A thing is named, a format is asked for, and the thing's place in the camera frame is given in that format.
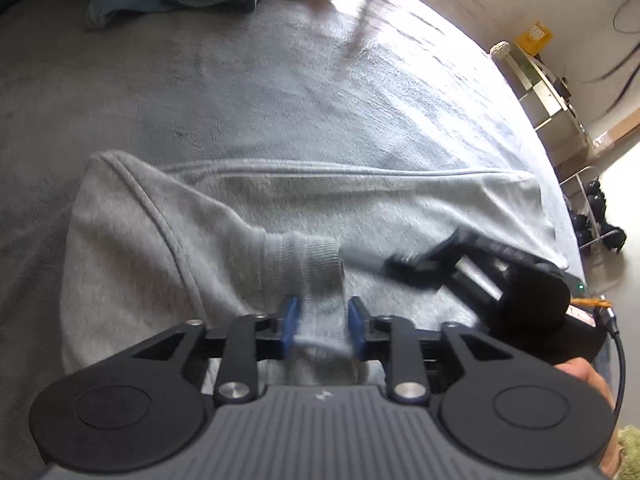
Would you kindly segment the person's right hand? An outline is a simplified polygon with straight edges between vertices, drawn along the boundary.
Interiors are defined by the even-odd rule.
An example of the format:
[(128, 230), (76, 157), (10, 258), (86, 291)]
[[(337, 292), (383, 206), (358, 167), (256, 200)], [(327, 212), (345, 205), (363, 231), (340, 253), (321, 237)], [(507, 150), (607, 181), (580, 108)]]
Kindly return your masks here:
[[(600, 412), (602, 414), (608, 413), (609, 418), (613, 417), (615, 399), (611, 388), (587, 360), (583, 358), (570, 359), (556, 364), (554, 368), (583, 385), (588, 398), (596, 402)], [(619, 429), (618, 425), (613, 426), (610, 422), (604, 424), (603, 432), (608, 437), (608, 443), (599, 457), (598, 464), (600, 471), (607, 479), (614, 479), (622, 466)]]

